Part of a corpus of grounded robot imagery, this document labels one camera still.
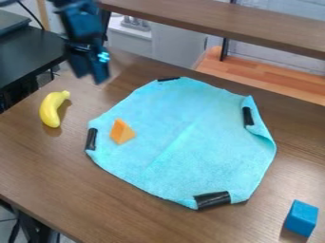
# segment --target orange triangular block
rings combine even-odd
[[[135,137],[135,132],[124,121],[117,119],[109,135],[116,143],[122,144]]]

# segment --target light blue cloth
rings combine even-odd
[[[255,125],[243,125],[249,106]],[[136,138],[116,144],[109,132],[122,119]],[[251,96],[189,78],[153,81],[135,90],[88,128],[97,128],[87,154],[104,170],[149,194],[198,209],[193,196],[228,191],[231,203],[257,189],[276,145]]]

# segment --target wooden shelf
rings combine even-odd
[[[102,9],[325,59],[325,22],[213,0],[101,0]]]

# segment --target blue cube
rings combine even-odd
[[[317,223],[318,208],[295,200],[284,223],[288,230],[309,237]]]

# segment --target toy banana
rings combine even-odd
[[[60,126],[60,118],[57,109],[64,100],[70,97],[70,92],[51,92],[42,101],[39,115],[42,122],[50,127]]]

